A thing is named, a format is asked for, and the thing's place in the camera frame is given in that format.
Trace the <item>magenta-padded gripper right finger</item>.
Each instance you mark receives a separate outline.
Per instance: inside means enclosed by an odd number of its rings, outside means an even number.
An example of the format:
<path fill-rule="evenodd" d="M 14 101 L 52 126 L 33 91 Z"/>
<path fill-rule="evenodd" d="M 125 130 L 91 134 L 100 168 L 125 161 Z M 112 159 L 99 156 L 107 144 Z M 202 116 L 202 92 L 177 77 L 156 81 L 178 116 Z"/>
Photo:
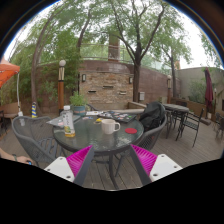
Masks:
<path fill-rule="evenodd" d="M 155 155 L 133 144 L 129 152 L 143 186 L 182 169 L 166 154 Z"/>

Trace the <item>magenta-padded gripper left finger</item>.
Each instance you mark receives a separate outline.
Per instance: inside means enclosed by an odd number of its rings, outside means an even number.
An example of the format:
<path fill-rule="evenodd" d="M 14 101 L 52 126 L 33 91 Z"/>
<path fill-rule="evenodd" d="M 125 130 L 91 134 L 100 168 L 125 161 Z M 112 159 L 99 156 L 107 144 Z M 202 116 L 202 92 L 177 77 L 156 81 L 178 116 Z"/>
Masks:
<path fill-rule="evenodd" d="M 94 147 L 90 145 L 67 158 L 58 157 L 45 168 L 45 171 L 82 186 L 93 157 Z"/>

